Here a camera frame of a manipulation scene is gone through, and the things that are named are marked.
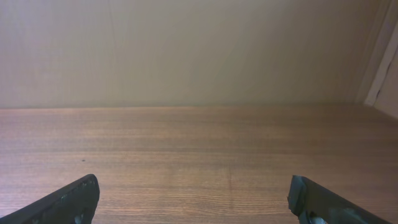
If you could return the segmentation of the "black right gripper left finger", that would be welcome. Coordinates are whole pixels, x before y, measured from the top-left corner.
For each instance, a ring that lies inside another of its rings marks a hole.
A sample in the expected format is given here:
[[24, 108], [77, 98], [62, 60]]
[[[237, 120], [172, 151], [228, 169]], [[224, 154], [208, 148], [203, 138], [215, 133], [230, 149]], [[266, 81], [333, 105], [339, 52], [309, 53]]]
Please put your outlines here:
[[98, 179], [88, 174], [1, 218], [1, 224], [91, 224], [100, 199]]

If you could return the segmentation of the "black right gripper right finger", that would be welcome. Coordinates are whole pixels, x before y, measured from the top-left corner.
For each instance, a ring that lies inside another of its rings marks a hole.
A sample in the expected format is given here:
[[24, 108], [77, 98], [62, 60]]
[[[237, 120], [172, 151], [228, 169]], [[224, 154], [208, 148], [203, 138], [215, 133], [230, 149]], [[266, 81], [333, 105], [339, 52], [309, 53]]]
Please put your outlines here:
[[300, 223], [373, 224], [386, 220], [300, 175], [291, 180], [289, 210]]

